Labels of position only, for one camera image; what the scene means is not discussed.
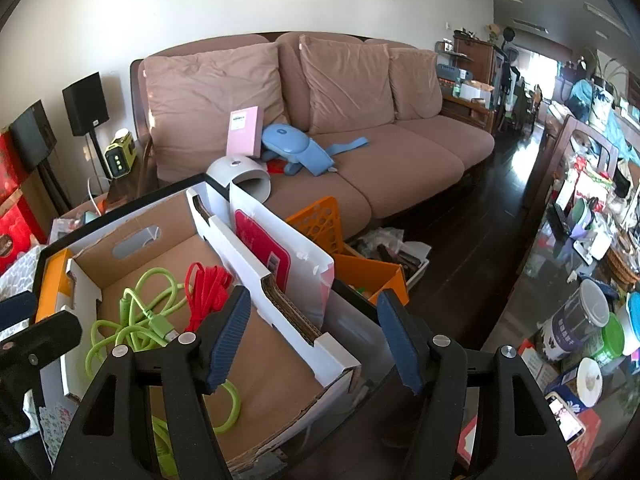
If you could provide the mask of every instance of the wooden floor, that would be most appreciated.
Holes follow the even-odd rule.
[[[406,240],[433,247],[409,310],[466,348],[479,349],[491,332],[526,251],[520,205],[540,132],[501,134],[478,176],[392,221]]]
[[[475,178],[415,207],[390,225],[406,240],[433,247],[430,266],[411,292],[409,310],[435,333],[479,349],[500,316],[530,238],[522,229],[522,198],[538,153],[540,127],[530,136],[501,134]],[[424,398],[389,374],[362,407],[286,480],[391,480],[398,476]],[[463,470],[454,471],[454,478]]]

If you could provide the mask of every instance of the ceiling light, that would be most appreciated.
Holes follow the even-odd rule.
[[[609,16],[604,10],[600,10],[598,7],[591,5],[590,3],[587,3],[587,2],[584,3],[584,9],[588,10],[591,14],[595,14],[599,18],[602,18],[606,22],[609,22],[611,25],[618,28],[619,30],[621,30],[622,32],[624,32],[626,35],[630,37],[630,34],[628,30],[626,30],[626,27],[622,25],[622,23],[618,22],[615,18],[612,18],[611,16]]]
[[[517,23],[518,25],[524,25],[525,27],[533,28],[534,30],[537,30],[538,32],[543,32],[544,34],[549,33],[549,31],[546,30],[545,27],[543,27],[542,25],[536,25],[535,23],[525,22],[524,20],[518,20],[517,18],[513,19],[513,23]]]

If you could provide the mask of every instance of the pink box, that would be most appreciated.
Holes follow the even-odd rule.
[[[262,109],[253,106],[231,112],[226,154],[260,157],[261,142]]]

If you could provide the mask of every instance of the orange basket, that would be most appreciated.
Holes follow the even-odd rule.
[[[287,218],[287,223],[330,254],[335,262],[335,277],[371,294],[376,304],[378,295],[392,288],[401,303],[409,303],[402,267],[377,260],[368,260],[342,241],[342,225],[338,201],[327,196]]]

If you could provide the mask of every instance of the green lid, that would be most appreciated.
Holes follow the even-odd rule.
[[[609,354],[613,359],[617,359],[622,355],[625,347],[625,331],[618,321],[618,317],[610,313],[609,322],[602,329],[602,339],[606,348],[609,348]]]

